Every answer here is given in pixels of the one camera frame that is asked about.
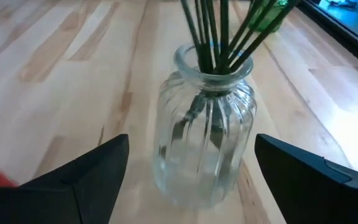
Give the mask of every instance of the green object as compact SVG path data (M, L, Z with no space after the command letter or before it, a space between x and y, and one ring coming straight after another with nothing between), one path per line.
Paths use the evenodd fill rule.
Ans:
M252 5L254 4L254 1L258 1L258 0L253 0L252 3L250 4L250 8L252 7ZM257 18L259 17L260 13L264 10L264 8L266 7L267 3L269 2L268 0L259 0L262 1L262 5L261 7L258 8L258 10L256 11L256 13L254 14L254 16L252 16L251 21L249 22L249 27L251 28L255 21L257 20ZM269 10L269 12L267 13L267 15L264 17L264 19L262 20L262 22L260 22L260 24L258 25L258 27L256 28L256 31L262 32L263 30L266 29L266 27L277 17L277 15L285 8L285 6L288 5L288 0L278 0L274 6L271 8L271 10ZM274 27L274 29L272 29L271 32L275 32L278 30L278 28L280 28L281 24L282 24L282 20L279 24L277 24L276 27Z

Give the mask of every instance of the wooden surface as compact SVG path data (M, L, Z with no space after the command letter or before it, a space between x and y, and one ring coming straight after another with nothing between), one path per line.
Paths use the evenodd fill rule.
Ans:
M232 33L247 6L231 3ZM21 184L129 133L111 223L251 224L285 222L252 150L256 133L358 170L358 59L295 9L253 54L258 112L240 193L212 210L171 206L149 159L158 87L189 41L178 1L0 0L0 170Z

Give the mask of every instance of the vase neck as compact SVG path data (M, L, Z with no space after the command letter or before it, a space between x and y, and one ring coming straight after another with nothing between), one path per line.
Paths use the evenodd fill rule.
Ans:
M227 75L207 74L198 70L195 55L193 45L183 45L175 52L173 59L183 79L200 90L229 91L243 80L253 67L252 59L248 58L236 72Z

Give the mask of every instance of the glass vase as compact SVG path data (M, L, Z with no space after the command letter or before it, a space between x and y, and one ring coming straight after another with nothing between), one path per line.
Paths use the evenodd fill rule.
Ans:
M236 183L256 104L244 80L248 59L229 75L201 73L195 48L180 47L178 70L160 88L153 170L160 191L179 205L211 207Z
M251 2L249 9L252 7L254 1L256 1L256 0L253 0ZM255 24L257 18L259 17L259 15L262 13L262 11L266 7L267 3L269 2L269 0L260 0L260 1L262 1L262 5L256 10L254 16L252 17L251 21L249 22L250 28ZM276 18L277 15L285 8L285 6L287 6L287 4L288 4L288 0L277 0L277 2L273 5L273 7L266 14L264 19L256 27L256 31L261 32L261 31L265 30L266 27L274 20L274 18ZM272 32L277 31L278 28L280 28L282 22L283 21L281 21L279 24L277 24L277 26L274 27Z

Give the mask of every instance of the green stem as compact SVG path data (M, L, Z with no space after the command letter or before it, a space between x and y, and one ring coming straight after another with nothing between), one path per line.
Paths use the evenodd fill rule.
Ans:
M215 65L219 62L219 45L218 45L218 32L216 30L215 13L213 0L206 0L206 6L208 10L209 23L211 24L211 35L214 49Z
M221 0L221 53L229 46L229 0Z
M212 55L211 55L211 46L209 43L209 25L208 25L208 12L206 7L207 0L201 0L201 12L202 12L202 20L203 20L203 27L204 27L204 37L205 43L203 45L203 57L205 58L205 73L211 73L213 66L212 66Z
M251 19L253 18L253 16L255 15L256 11L258 10L259 6L263 3L264 0L258 0L255 1L254 4L251 4L251 7L249 9L249 12L246 16L246 18L244 19L244 21L242 22L239 30L236 32L236 34L234 35L233 39L231 40L229 47L225 49L224 52L222 52L221 54L221 58L220 58L220 62L216 68L217 69L221 69L221 67L224 64L230 64L227 63L227 58L230 56L230 53L233 51L234 47L237 45L239 39L241 38L241 36L244 34L246 28L249 25L249 22L251 21Z
M232 55L230 56L227 63L230 65L233 60L237 57L238 53L242 50L242 48L246 45L252 34L255 32L256 28L258 28L259 24L265 19L266 15L270 12L270 10L273 8L274 4L277 2L277 0L270 0L266 7L264 7L264 10L260 13L258 18L256 19L255 23L251 26L251 28L248 30L246 36L243 38L243 40L240 42L240 44L237 46L237 48L233 51Z
M196 16L197 16L197 24L198 24L198 33L200 35L200 45L204 46L205 43L205 38L204 38L204 29L203 29L203 23L201 20L201 10L200 10L200 1L201 0L195 0L195 6L196 6ZM200 71L204 71L205 70L205 62L204 62L205 58L203 57L203 55L199 55L198 56L198 66L200 68Z
M186 0L180 0L180 1L181 1L181 5L183 7L183 12L185 13L187 24L189 26L191 38L193 39L193 43L196 48L197 56L198 56L198 58L201 58L201 47L200 47L200 43L198 42L198 37L197 37L196 28L195 28L193 19L191 18L189 5L187 4Z
M285 7L276 18L264 29L258 37L249 45L249 47L242 53L242 55L234 62L233 66L230 68L231 71L236 71L251 53L262 43L262 41L271 33L271 31L284 19L284 17L294 8L295 6Z

